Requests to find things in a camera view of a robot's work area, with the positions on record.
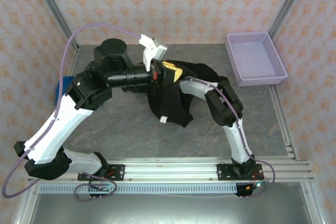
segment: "blue object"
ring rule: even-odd
[[[63,76],[63,92],[62,92],[62,95],[65,94],[66,88],[73,81],[73,79],[74,79],[73,76]],[[58,81],[57,88],[56,88],[56,93],[55,93],[55,106],[57,105],[58,92],[59,92],[59,81]]]

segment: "yellow label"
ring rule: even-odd
[[[163,61],[162,64],[163,64],[166,68],[175,71],[174,82],[176,82],[176,81],[180,78],[180,76],[182,75],[183,70],[182,70],[181,68],[177,68],[174,64],[172,64],[172,63],[170,63],[170,62],[166,62],[166,61]]]

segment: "purple basket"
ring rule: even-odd
[[[278,84],[287,72],[268,33],[227,34],[225,44],[239,87]]]

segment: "table surface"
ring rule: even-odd
[[[96,46],[81,46],[74,74],[93,60]],[[133,62],[142,59],[143,47],[129,45]],[[286,155],[285,144],[268,86],[237,86],[224,44],[170,45],[165,59],[205,63],[226,76],[241,100],[243,126],[250,149],[256,156]],[[77,152],[100,152],[105,158],[120,157],[230,157],[222,127],[211,117],[205,101],[194,98],[194,120],[183,128],[160,123],[151,112],[144,93],[112,90],[113,98],[84,120],[68,137],[65,148]]]

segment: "wall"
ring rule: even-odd
[[[2,185],[17,161],[14,143],[32,137],[54,110],[54,91],[66,39],[43,0],[0,0],[0,7]],[[22,189],[26,178],[23,168],[18,170],[7,192]],[[0,196],[0,223],[13,223],[18,203],[19,198]]]
[[[278,88],[292,136],[336,220],[336,0],[297,0],[275,45],[288,71]]]
[[[166,43],[223,43],[228,32],[268,31],[285,0],[56,0],[70,29],[106,22],[138,34],[162,37]],[[100,44],[117,36],[92,28],[79,44]]]

